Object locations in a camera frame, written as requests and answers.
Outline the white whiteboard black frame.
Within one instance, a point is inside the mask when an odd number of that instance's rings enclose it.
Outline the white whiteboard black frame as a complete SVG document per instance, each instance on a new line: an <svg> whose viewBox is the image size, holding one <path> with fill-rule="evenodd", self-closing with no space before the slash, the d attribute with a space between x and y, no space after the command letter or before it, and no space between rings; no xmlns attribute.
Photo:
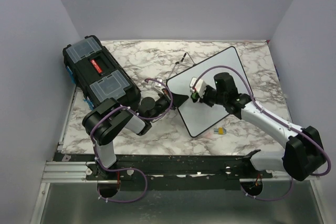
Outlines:
<svg viewBox="0 0 336 224"><path fill-rule="evenodd" d="M215 88L214 75L220 72L227 72L233 77L238 92L248 93L246 85L249 85L249 82L243 69L242 62L238 56L238 52L233 46L224 49L208 59L201 61L195 66L168 78L166 84L171 92L190 96L191 79L193 77L198 78L204 71L214 66L220 67L209 71L201 77L206 84ZM238 73L234 73L232 70L222 68L221 66L231 67ZM203 103L194 103L190 98L186 100L177 110L191 137L201 135L203 132L212 128L213 125L229 115L221 105L209 107Z"/></svg>

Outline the green black whiteboard eraser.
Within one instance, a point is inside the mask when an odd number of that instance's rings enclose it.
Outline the green black whiteboard eraser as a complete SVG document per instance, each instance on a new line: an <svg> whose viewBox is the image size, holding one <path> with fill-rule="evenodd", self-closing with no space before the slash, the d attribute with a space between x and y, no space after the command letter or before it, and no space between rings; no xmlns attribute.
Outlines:
<svg viewBox="0 0 336 224"><path fill-rule="evenodd" d="M191 100L192 100L193 103L198 102L199 98L200 97L199 97L198 93L194 92L194 93L191 94Z"/></svg>

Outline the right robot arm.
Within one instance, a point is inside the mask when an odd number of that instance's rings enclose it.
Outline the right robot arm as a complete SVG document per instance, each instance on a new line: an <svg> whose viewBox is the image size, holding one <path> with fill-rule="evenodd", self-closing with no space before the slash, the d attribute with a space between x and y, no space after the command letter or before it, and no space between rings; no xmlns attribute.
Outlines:
<svg viewBox="0 0 336 224"><path fill-rule="evenodd" d="M246 177L255 177L261 170L274 170L303 181L327 161L315 128L291 124L262 108L250 94L238 92L233 77L227 72L216 74L214 81L212 88L202 79L194 78L190 83L193 102L210 107L221 105L228 114L253 124L283 147L282 151L255 150L244 156L241 171Z"/></svg>

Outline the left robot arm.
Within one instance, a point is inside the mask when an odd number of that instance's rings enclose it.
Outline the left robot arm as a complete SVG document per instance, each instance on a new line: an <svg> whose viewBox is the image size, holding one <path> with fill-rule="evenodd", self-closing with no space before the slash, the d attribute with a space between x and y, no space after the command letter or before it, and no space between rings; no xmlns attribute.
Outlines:
<svg viewBox="0 0 336 224"><path fill-rule="evenodd" d="M113 140L123 129L142 136L152 127L153 121L164 117L170 109L179 108L187 100L187 95L170 96L166 92L158 100L151 97L142 99L134 112L114 98L109 98L87 114L82 125L91 137L96 162L100 164L98 173L104 179L112 179L116 175L117 157Z"/></svg>

